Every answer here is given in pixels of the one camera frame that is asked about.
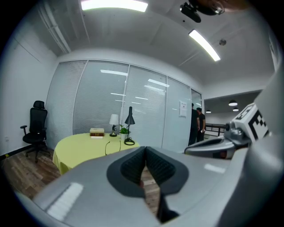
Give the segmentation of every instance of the wooden floor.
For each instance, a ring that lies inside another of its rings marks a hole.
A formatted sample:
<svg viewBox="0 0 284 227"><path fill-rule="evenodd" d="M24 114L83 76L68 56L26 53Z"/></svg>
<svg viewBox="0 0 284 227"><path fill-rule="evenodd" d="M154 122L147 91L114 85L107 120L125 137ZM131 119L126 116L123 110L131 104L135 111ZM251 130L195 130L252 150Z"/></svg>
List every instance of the wooden floor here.
<svg viewBox="0 0 284 227"><path fill-rule="evenodd" d="M47 184L60 177L58 168L52 162L51 156L39 152L38 163L35 163L35 153L26 151L13 155L1 161L1 167L12 188L32 199ZM144 183L146 203L156 215L159 203L160 189L148 171L147 167L142 172L141 180Z"/></svg>

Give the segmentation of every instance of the small potted plant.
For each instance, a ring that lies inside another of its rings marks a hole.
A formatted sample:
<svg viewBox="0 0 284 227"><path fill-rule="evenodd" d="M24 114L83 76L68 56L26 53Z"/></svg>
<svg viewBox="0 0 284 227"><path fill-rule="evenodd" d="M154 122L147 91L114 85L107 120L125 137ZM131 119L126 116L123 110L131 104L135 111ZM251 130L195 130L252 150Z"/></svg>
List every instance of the small potted plant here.
<svg viewBox="0 0 284 227"><path fill-rule="evenodd" d="M124 128L123 125L120 125L120 127L121 127L121 129L120 129L120 138L121 138L121 140L125 140L126 136L128 134L128 129Z"/></svg>

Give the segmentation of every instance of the glass wall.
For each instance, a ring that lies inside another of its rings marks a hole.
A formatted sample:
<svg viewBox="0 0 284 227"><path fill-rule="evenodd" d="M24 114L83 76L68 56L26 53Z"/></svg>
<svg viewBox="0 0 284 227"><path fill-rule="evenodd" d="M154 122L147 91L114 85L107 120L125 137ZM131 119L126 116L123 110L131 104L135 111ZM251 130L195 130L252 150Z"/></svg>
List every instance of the glass wall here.
<svg viewBox="0 0 284 227"><path fill-rule="evenodd" d="M141 146L162 146L166 87L166 76L130 67L122 119L125 125L132 106L135 125L130 126L131 137Z"/></svg>
<svg viewBox="0 0 284 227"><path fill-rule="evenodd" d="M63 138L90 128L110 133L110 116L119 115L126 126L132 106L133 140L181 152L189 140L191 101L194 109L202 105L198 92L141 67L105 61L60 63L47 99L47 142L54 149Z"/></svg>
<svg viewBox="0 0 284 227"><path fill-rule="evenodd" d="M191 97L192 97L192 103L194 104L193 108L196 110L196 108L200 107L202 109L202 98L201 94L191 90Z"/></svg>
<svg viewBox="0 0 284 227"><path fill-rule="evenodd" d="M75 101L74 134L88 133L90 128L111 132L110 116L120 115L127 71L128 65L88 62Z"/></svg>
<svg viewBox="0 0 284 227"><path fill-rule="evenodd" d="M168 78L166 127L163 148L184 151L188 145L191 123L190 88Z"/></svg>
<svg viewBox="0 0 284 227"><path fill-rule="evenodd" d="M47 97L47 145L73 134L74 100L87 61L60 63L54 73Z"/></svg>

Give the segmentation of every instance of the railing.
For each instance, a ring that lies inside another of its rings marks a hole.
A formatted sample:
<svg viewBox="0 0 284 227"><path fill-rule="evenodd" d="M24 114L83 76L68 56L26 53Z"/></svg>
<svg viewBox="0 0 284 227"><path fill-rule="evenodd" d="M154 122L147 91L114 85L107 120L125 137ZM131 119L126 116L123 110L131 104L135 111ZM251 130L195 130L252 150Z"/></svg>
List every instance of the railing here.
<svg viewBox="0 0 284 227"><path fill-rule="evenodd" d="M206 124L205 135L218 137L224 135L224 132L225 132L225 125Z"/></svg>

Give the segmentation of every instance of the chair armrest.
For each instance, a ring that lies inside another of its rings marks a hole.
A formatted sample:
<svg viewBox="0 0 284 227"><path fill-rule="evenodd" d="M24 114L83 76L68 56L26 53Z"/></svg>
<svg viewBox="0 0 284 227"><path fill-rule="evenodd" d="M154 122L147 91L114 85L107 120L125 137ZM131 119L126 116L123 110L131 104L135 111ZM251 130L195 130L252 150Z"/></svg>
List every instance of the chair armrest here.
<svg viewBox="0 0 284 227"><path fill-rule="evenodd" d="M27 134L27 133L26 133L26 127L27 127L26 125L23 125L23 126L20 127L21 129L24 129L25 135Z"/></svg>

